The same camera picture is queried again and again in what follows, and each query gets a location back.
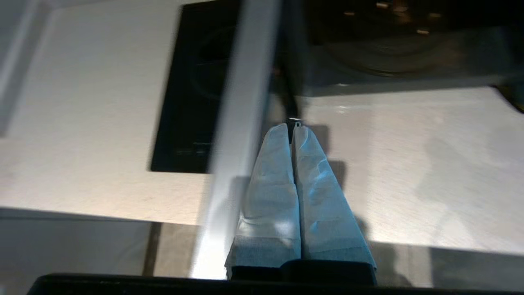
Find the right gripper grey taped left finger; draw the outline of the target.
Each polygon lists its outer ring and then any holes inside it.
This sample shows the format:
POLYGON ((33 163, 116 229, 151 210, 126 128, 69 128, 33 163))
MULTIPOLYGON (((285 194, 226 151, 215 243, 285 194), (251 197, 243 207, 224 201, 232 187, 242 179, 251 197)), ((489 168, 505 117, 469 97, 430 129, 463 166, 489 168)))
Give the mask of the right gripper grey taped left finger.
POLYGON ((229 279, 239 270, 273 270, 301 258, 299 198, 288 127, 271 127, 260 146, 237 230, 226 258, 229 279))

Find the right gripper grey taped right finger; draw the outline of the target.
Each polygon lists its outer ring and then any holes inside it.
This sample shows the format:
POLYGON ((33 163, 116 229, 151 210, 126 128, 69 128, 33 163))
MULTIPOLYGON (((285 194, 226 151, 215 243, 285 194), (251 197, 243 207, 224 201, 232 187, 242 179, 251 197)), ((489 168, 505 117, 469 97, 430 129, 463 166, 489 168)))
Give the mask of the right gripper grey taped right finger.
POLYGON ((321 282, 375 284, 375 260, 309 127, 294 127, 293 156, 303 239, 301 268, 321 282))

